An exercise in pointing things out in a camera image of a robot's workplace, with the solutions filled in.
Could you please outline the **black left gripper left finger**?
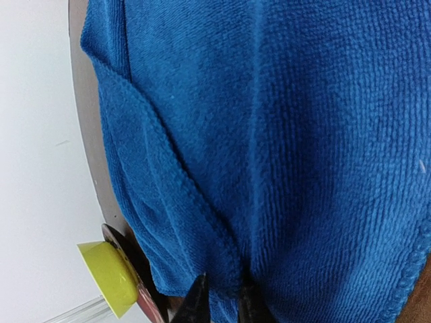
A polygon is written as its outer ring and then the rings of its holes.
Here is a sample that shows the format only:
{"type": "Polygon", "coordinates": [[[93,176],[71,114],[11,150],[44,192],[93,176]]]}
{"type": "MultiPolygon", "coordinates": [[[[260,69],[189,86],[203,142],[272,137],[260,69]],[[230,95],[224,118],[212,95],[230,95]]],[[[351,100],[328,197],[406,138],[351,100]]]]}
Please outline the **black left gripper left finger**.
{"type": "Polygon", "coordinates": [[[210,323],[209,281],[206,274],[199,275],[177,313],[174,315],[176,323],[210,323]]]}

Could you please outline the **blue microfiber towel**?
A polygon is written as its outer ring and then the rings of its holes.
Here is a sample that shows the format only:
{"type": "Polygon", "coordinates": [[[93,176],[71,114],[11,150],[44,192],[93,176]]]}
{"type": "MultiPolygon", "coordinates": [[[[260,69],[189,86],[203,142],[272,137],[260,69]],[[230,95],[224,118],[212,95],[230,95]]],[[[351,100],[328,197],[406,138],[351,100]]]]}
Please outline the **blue microfiber towel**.
{"type": "Polygon", "coordinates": [[[81,47],[160,293],[396,321],[430,256],[429,1],[90,1],[81,47]]]}

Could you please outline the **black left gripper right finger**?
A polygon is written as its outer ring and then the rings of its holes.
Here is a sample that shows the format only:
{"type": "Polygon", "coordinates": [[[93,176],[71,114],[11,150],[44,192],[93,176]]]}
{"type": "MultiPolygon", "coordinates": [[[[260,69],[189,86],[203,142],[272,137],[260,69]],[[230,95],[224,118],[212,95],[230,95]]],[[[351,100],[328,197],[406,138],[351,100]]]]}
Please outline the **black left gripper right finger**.
{"type": "Polygon", "coordinates": [[[238,297],[238,322],[273,322],[272,313],[265,303],[261,290],[249,274],[243,276],[238,297]]]}

